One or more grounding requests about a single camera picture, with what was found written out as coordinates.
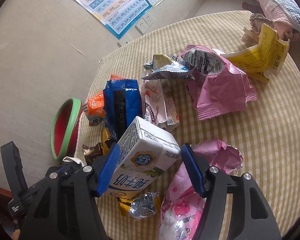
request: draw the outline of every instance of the white wall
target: white wall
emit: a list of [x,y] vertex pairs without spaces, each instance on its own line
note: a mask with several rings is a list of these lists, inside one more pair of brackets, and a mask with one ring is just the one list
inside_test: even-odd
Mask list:
[[[165,0],[148,31],[183,20],[204,0]],[[141,34],[132,28],[133,39]],[[0,146],[20,150],[28,186],[54,165],[53,118],[70,97],[85,101],[99,60],[118,40],[74,0],[6,0],[0,9]],[[85,56],[77,52],[76,47]],[[0,156],[0,187],[9,189]]]

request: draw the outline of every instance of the white carton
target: white carton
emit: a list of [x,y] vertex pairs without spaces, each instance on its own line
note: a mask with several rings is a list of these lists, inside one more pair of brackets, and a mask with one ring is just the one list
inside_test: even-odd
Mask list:
[[111,178],[107,194],[132,198],[180,156],[173,135],[137,116],[118,142],[120,160]]

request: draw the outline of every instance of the checkered tablecloth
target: checkered tablecloth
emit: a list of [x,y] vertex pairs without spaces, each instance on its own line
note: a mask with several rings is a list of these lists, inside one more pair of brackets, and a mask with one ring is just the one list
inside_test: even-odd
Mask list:
[[[117,49],[100,60],[88,97],[103,90],[110,74],[140,81],[143,64],[153,54],[178,54],[188,44],[204,45],[235,52],[245,49],[240,40],[243,27],[249,26],[249,11],[233,11],[184,20]],[[198,121],[191,98],[182,80],[171,82],[171,91],[180,118],[172,132],[181,146],[220,138],[239,148],[243,155],[241,172],[253,175],[266,199],[283,235],[300,215],[300,73],[287,56],[277,78],[269,84],[251,80],[258,100],[248,102],[246,112],[232,112],[209,120]],[[87,118],[80,119],[75,156],[83,159],[82,144],[100,141],[102,125],[89,127]],[[165,194],[180,162],[175,163],[146,190]],[[230,222],[231,198],[227,199],[221,239],[226,238]],[[106,232],[114,240],[154,240],[158,235],[158,216],[136,222],[122,217],[117,200],[104,195],[98,209]]]

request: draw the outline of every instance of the pink wrapper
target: pink wrapper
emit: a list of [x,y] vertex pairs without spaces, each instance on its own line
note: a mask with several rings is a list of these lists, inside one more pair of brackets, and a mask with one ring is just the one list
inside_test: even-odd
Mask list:
[[[193,146],[196,154],[205,156],[211,166],[229,174],[241,167],[239,150],[215,138]],[[184,163],[175,174],[163,199],[159,240],[192,240],[200,221],[205,199],[193,189]]]
[[[187,55],[195,49],[198,53],[204,54],[205,58],[190,62],[194,57],[187,57]],[[250,85],[246,73],[213,50],[201,45],[188,45],[180,56],[185,57],[185,60],[196,68],[193,72],[195,80],[184,81],[193,100],[193,108],[197,109],[199,120],[232,111],[247,110],[246,103],[257,100],[257,93]],[[204,73],[208,70],[203,70],[205,60],[210,62],[209,73]]]

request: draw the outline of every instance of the power outlet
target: power outlet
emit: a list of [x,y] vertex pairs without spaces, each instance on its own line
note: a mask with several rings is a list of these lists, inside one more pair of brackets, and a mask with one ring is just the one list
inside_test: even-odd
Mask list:
[[137,22],[136,28],[142,33],[145,34],[147,29],[149,29],[149,25],[146,23],[146,21],[141,18],[140,21]]
[[122,46],[128,44],[130,41],[132,41],[132,39],[130,38],[130,36],[128,34],[126,34],[118,41],[118,45],[120,47],[122,47]]
[[152,23],[154,22],[154,18],[153,18],[152,15],[149,14],[149,13],[147,14],[146,17],[144,17],[144,20],[145,20],[145,22],[146,22],[149,26],[151,26]]

